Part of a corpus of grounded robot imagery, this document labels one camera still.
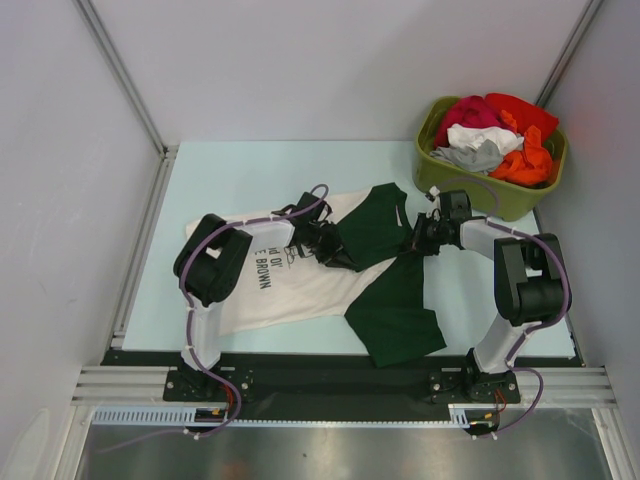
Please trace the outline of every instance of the light blue table surface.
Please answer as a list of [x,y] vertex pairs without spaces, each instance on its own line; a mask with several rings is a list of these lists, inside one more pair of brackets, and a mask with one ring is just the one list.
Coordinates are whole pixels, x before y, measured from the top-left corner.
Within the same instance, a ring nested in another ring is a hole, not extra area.
[[[136,300],[125,350],[181,350],[185,302],[172,273],[185,243],[187,223],[207,213],[233,215],[282,207],[318,183],[346,193],[396,182],[408,193],[414,221],[429,203],[411,178],[413,142],[208,142],[183,143],[171,173]],[[517,228],[536,233],[533,214]],[[493,265],[481,255],[445,247],[425,258],[425,307],[435,310],[447,348],[433,355],[464,355],[496,315]],[[363,354],[366,350],[343,317],[321,317],[227,335],[223,351]],[[528,356],[574,355],[566,323],[537,333]]]

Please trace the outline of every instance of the gray floor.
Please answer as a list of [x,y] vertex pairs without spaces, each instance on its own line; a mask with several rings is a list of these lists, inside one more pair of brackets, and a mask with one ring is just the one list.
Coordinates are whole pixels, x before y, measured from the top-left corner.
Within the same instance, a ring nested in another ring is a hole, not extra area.
[[85,453],[78,479],[611,478],[588,410],[539,410],[498,441],[460,430],[237,427],[199,442],[168,434],[95,453],[151,431],[92,427],[94,453]]

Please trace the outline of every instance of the green bin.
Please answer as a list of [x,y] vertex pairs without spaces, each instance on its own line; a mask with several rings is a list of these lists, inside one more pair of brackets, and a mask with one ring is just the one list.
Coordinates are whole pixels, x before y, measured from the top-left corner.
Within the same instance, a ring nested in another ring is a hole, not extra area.
[[495,215],[506,221],[518,220],[531,211],[542,197],[553,191],[560,183],[564,159],[567,155],[567,138],[558,128],[544,143],[544,147],[553,159],[553,170],[547,185],[543,185],[541,188],[521,187],[487,175],[468,172],[456,165],[429,156],[429,152],[433,150],[433,141],[440,122],[445,113],[459,99],[460,97],[442,97],[436,100],[431,107],[427,119],[416,136],[416,149],[420,158],[415,169],[415,184],[420,190],[427,192],[434,185],[460,178],[459,182],[447,183],[442,190],[464,189],[469,194],[473,208],[488,213],[495,208],[493,196],[482,185],[467,182],[464,179],[480,180],[495,190],[500,198],[500,208],[495,212]]

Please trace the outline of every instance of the white cloth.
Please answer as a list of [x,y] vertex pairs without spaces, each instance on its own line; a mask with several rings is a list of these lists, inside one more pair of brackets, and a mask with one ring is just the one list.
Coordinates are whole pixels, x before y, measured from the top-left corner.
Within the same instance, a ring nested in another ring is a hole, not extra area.
[[521,150],[524,137],[500,127],[467,128],[459,123],[447,129],[449,144],[454,148],[469,147],[477,150],[486,141],[491,140],[498,146],[500,155]]
[[[328,197],[327,203],[333,209],[328,219],[338,223],[360,205],[370,191]],[[256,212],[226,220],[248,220],[268,214]],[[193,233],[199,222],[187,226],[187,236]],[[220,335],[315,317],[344,315],[349,305],[394,260],[385,260],[356,273],[325,267],[313,255],[300,257],[295,247],[256,252],[247,257],[236,288],[222,304]]]

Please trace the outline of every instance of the white wall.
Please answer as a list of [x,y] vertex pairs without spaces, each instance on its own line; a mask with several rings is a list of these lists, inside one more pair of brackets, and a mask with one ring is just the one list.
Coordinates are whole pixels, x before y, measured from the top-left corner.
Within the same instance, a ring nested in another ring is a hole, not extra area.
[[0,65],[0,469],[48,408],[40,478],[106,340],[158,158],[71,1],[0,2]]
[[640,447],[640,2],[611,0],[550,110],[570,142],[562,184],[540,211],[563,245],[578,340],[607,367]]
[[176,143],[409,139],[441,95],[535,100],[585,0],[94,3]]

